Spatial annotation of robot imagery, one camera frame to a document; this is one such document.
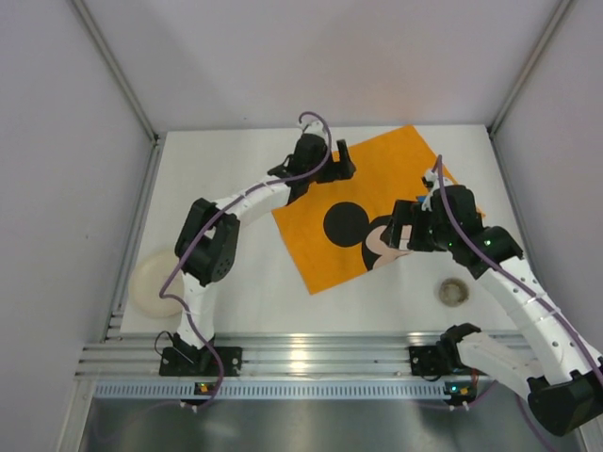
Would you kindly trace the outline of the small grey ceramic cup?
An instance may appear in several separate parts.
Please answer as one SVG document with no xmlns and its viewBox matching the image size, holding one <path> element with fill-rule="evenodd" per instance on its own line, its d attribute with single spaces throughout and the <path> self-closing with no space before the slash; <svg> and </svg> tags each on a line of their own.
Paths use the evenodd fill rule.
<svg viewBox="0 0 603 452">
<path fill-rule="evenodd" d="M 448 278 L 440 283 L 438 298 L 446 306 L 454 308 L 466 303 L 469 299 L 469 288 L 457 278 Z"/>
</svg>

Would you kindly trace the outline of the orange cartoon mouse placemat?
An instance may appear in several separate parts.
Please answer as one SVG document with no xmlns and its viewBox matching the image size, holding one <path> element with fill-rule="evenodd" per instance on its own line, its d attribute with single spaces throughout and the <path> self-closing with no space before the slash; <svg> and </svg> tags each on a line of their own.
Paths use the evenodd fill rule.
<svg viewBox="0 0 603 452">
<path fill-rule="evenodd" d="M 397 200 L 426 195 L 436 155 L 412 125 L 353 145 L 349 180 L 312 184 L 273 217 L 308 292 L 359 277 L 408 255 L 380 239 Z"/>
</svg>

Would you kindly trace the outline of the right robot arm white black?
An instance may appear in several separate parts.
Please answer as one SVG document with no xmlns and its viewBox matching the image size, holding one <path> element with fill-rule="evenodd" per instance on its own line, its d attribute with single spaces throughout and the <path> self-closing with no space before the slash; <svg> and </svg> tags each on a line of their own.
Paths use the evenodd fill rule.
<svg viewBox="0 0 603 452">
<path fill-rule="evenodd" d="M 396 201 L 381 240 L 390 248 L 449 252 L 494 297 L 534 355 L 525 361 L 464 323 L 436 342 L 437 373 L 476 369 L 496 379 L 526 400 L 535 419 L 555 436 L 601 415 L 601 351 L 572 327 L 509 232 L 483 225 L 471 190 L 431 184 L 425 197 Z"/>
</svg>

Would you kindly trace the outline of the cream round plate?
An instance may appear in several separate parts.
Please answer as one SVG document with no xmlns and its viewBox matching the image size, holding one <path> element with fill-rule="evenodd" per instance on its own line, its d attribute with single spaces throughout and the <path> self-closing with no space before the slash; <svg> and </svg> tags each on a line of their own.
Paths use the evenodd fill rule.
<svg viewBox="0 0 603 452">
<path fill-rule="evenodd" d="M 142 315 L 163 319 L 179 315 L 181 304 L 159 296 L 161 287 L 171 275 L 178 259 L 171 250 L 160 250 L 138 263 L 130 276 L 128 301 Z"/>
</svg>

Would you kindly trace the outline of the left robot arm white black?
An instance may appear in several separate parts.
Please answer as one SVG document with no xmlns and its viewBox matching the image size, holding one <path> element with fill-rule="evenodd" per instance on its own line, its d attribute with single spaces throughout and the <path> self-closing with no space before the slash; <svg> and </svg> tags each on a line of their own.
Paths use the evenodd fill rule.
<svg viewBox="0 0 603 452">
<path fill-rule="evenodd" d="M 202 349 L 215 336 L 217 283 L 234 266 L 241 230 L 272 211 L 304 198 L 312 184 L 349 180 L 356 171 L 345 140 L 304 133 L 295 150 L 254 186 L 228 198 L 195 201 L 175 245 L 182 274 L 183 314 L 177 334 Z"/>
</svg>

